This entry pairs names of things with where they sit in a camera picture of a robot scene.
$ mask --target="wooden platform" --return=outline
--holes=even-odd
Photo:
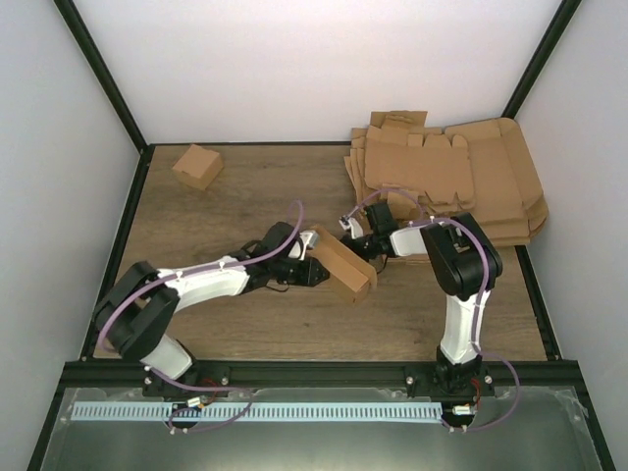
[[[347,147],[215,149],[225,170],[205,192],[172,174],[185,146],[156,149],[121,273],[139,260],[158,268],[215,260],[284,220],[295,198],[305,204],[306,226],[320,223],[341,234],[338,217],[354,203],[342,161]],[[509,359],[544,360],[514,249],[500,253],[504,273],[485,311],[482,346]],[[397,262],[356,307],[325,284],[286,293],[259,289],[192,306],[168,334],[206,359],[432,360],[444,326],[445,295],[431,267]]]

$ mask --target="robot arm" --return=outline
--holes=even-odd
[[[400,229],[386,202],[367,206],[365,212],[372,233],[364,235],[357,230],[355,226],[359,225],[353,218],[340,219],[347,230],[342,242],[365,260],[378,255],[429,255],[437,281],[446,293],[445,333],[437,349],[438,381],[448,392],[466,388],[482,363],[474,345],[486,301],[502,271],[497,251],[469,213],[451,218],[480,242],[489,262],[489,283],[474,319],[484,269],[480,254],[466,235],[447,222]]]
[[[232,262],[270,253],[285,242],[292,230],[287,223],[277,223],[263,239],[254,240],[214,262],[223,267],[217,270],[186,275],[196,267],[155,269],[147,262],[135,263],[96,306],[95,326],[102,330],[118,306],[142,286],[160,278],[172,278],[125,309],[106,336],[123,358],[141,361],[173,380],[178,379],[189,371],[194,360],[179,342],[165,335],[175,313],[215,297],[237,296],[262,288],[270,280],[313,287],[330,276],[317,259],[305,254],[306,248],[313,248],[318,241],[313,231],[300,233],[298,240],[274,257],[224,268]]]

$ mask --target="flattened cardboard box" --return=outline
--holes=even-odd
[[[181,183],[196,189],[206,189],[224,167],[223,158],[218,152],[192,144],[173,166],[173,172]]]
[[[460,135],[410,133],[409,128],[370,127],[365,181],[373,188],[397,185],[426,201],[451,205],[474,200],[466,139]]]
[[[529,232],[548,216],[541,181],[519,125],[498,118],[445,129],[469,144],[476,207],[471,214],[481,225],[512,223],[513,234],[523,225]]]
[[[358,257],[322,226],[312,227],[319,235],[309,254],[317,258],[330,272],[332,289],[346,302],[357,304],[364,300],[369,288],[377,287],[375,268]]]

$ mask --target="small cardboard box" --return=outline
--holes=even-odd
[[[192,144],[173,167],[177,179],[196,189],[205,189],[225,167],[221,155]]]
[[[377,286],[375,268],[358,257],[322,226],[312,228],[319,241],[309,253],[330,271],[332,289],[346,302],[357,304],[364,300],[369,288]]]

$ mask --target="purple cable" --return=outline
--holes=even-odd
[[[215,262],[210,262],[210,263],[205,263],[203,265],[198,265],[192,268],[188,268],[186,270],[183,270],[183,277],[187,277],[187,276],[191,276],[191,275],[198,275],[200,273],[205,273],[205,272],[209,272],[211,270],[217,270],[217,269],[221,269],[221,268],[232,268],[232,267],[243,267],[246,265],[252,265],[254,263],[257,262],[262,262],[264,260],[267,260],[271,257],[274,257],[275,255],[277,255],[278,253],[280,253],[282,250],[284,250],[286,247],[288,247],[288,245],[294,240],[295,237],[298,236],[299,230],[301,228],[301,224],[303,223],[303,217],[304,217],[304,209],[303,209],[303,203],[301,202],[300,199],[295,199],[291,204],[290,207],[288,208],[288,213],[290,212],[290,209],[292,209],[292,207],[294,205],[298,206],[299,212],[298,212],[298,219],[296,221],[296,224],[294,225],[294,229],[292,230],[292,232],[290,233],[289,237],[286,239],[286,241],[284,243],[282,243],[279,247],[277,247],[275,250],[272,250],[264,255],[261,255],[259,257],[255,257],[255,258],[250,258],[248,260],[242,260],[242,261],[237,261],[237,262],[230,262],[230,263],[226,263],[224,264],[222,267],[220,264],[215,263]],[[127,299],[125,299],[116,310],[114,310],[114,312],[112,313],[111,317],[109,319],[107,319],[107,322],[105,322],[105,325],[102,327],[102,329],[100,330],[100,333],[98,334],[98,342],[97,345],[102,348],[105,351],[109,351],[111,353],[116,353],[116,350],[113,348],[109,348],[106,344],[105,344],[105,339],[107,338],[107,334],[109,333],[109,330],[111,329],[111,326],[114,325],[114,323],[116,322],[116,320],[122,315],[123,312],[125,312],[125,309],[127,309],[131,304],[133,304],[140,296],[142,296],[143,294],[146,294],[147,292],[151,291],[152,289],[155,289],[159,286],[161,286],[164,283],[167,282],[171,282],[172,280],[175,280],[177,278],[177,274],[172,274],[172,275],[168,275],[167,277],[163,277],[160,278],[158,280],[155,280],[154,282],[150,282],[146,285],[144,285],[143,287],[141,287],[140,289],[138,289],[137,291],[135,291],[132,295],[130,295]]]
[[[170,378],[168,378],[166,375],[164,375],[161,371],[156,370],[154,368],[151,369],[151,371],[158,376],[159,378],[161,378],[162,380],[164,380],[166,383],[170,383],[173,386],[176,386],[177,388],[180,388],[182,390],[188,390],[188,391],[195,391],[195,392],[199,392],[199,393],[223,393],[223,392],[229,392],[229,391],[238,391],[241,393],[248,393],[250,394],[249,390],[243,389],[243,388],[235,388],[233,386],[208,386],[208,387],[202,387],[202,386],[189,386],[189,385],[185,385],[183,383],[179,383],[176,380],[172,380]],[[249,402],[246,404],[246,406],[244,406],[244,408],[236,415],[234,415],[233,417],[230,417],[229,419],[227,419],[224,422],[220,422],[218,424],[213,424],[213,425],[208,425],[206,427],[198,427],[197,425],[190,427],[187,429],[187,431],[189,433],[198,433],[198,432],[209,432],[210,430],[218,430],[222,427],[225,427],[227,425],[231,425],[233,424],[233,422],[235,422],[237,419],[243,417],[244,415],[246,415],[246,413],[250,410],[251,406],[253,405],[253,400],[250,399]],[[175,426],[173,425],[173,420],[175,419],[175,417],[177,417],[179,414],[182,414],[188,410],[196,410],[193,407],[186,407],[183,409],[178,409],[173,411],[173,413],[170,415],[170,417],[168,418],[168,427],[170,428],[170,430],[176,430]]]
[[[460,229],[469,238],[469,240],[471,240],[471,243],[473,243],[476,250],[478,251],[478,254],[480,255],[480,260],[482,261],[482,270],[484,273],[482,276],[482,282],[480,283],[480,289],[478,290],[478,295],[475,300],[475,307],[473,308],[473,320],[471,321],[471,345],[473,346],[473,349],[476,351],[477,354],[496,358],[497,360],[501,361],[501,363],[503,363],[506,366],[506,368],[510,370],[510,373],[512,374],[512,378],[515,384],[514,401],[512,402],[512,405],[510,406],[508,411],[505,414],[503,414],[501,417],[499,417],[498,419],[494,420],[493,422],[481,425],[479,427],[473,427],[473,428],[467,429],[467,432],[480,432],[482,430],[491,429],[493,426],[503,422],[508,417],[510,417],[512,413],[514,412],[514,410],[517,408],[517,405],[519,404],[519,400],[521,397],[521,391],[520,391],[521,382],[519,381],[519,375],[517,375],[517,372],[514,369],[514,366],[512,366],[512,363],[510,363],[501,355],[498,355],[492,352],[482,351],[479,346],[480,339],[478,335],[478,324],[479,324],[478,321],[480,319],[480,306],[482,305],[482,296],[486,292],[487,286],[489,285],[489,260],[487,259],[486,252],[484,251],[484,248],[482,248],[482,244],[480,243],[480,241],[473,235],[473,233],[471,233],[471,231],[465,228],[462,224],[450,218],[433,218],[427,224],[425,221],[413,221],[412,223],[420,224],[420,226],[413,226],[417,229],[420,229],[422,227],[425,227],[429,224],[434,224],[434,223],[450,224],[454,226],[455,228]],[[442,419],[442,421],[443,421],[443,425],[446,426],[448,429],[451,430],[453,428],[445,421],[445,419]]]
[[[419,208],[419,219],[423,218],[423,215],[425,214],[425,212],[423,211],[423,208],[421,207],[421,204],[419,204],[419,201],[414,196],[412,196],[410,193],[408,193],[407,191],[404,191],[402,189],[397,189],[397,188],[382,188],[382,189],[378,189],[377,191],[373,191],[366,198],[364,198],[361,202],[356,204],[355,207],[345,215],[345,218],[348,219],[351,216],[353,216],[368,201],[370,201],[372,198],[374,198],[375,196],[377,196],[378,194],[381,194],[381,193],[397,193],[397,194],[400,194],[402,196],[405,196],[410,201],[412,201],[414,204],[416,204],[417,208]]]

